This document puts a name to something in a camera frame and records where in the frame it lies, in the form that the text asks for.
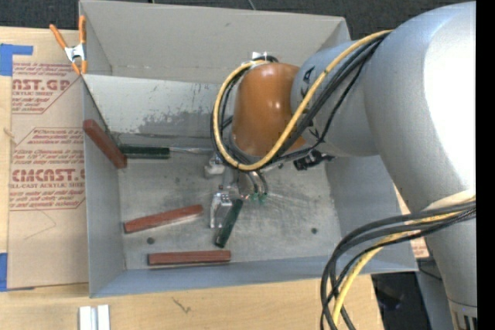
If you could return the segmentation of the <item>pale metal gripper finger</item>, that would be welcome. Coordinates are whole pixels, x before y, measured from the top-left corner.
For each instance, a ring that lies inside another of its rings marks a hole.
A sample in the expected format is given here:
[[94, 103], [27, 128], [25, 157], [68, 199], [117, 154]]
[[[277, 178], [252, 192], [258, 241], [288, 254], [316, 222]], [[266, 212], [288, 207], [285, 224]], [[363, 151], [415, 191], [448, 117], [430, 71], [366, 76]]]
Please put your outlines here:
[[214, 229], [217, 227], [216, 214], [217, 210], [221, 207], [221, 193], [217, 192], [213, 195], [210, 204], [210, 228]]
[[234, 204], [234, 200], [228, 193], [220, 196], [220, 223], [225, 224], [226, 218], [231, 211]]

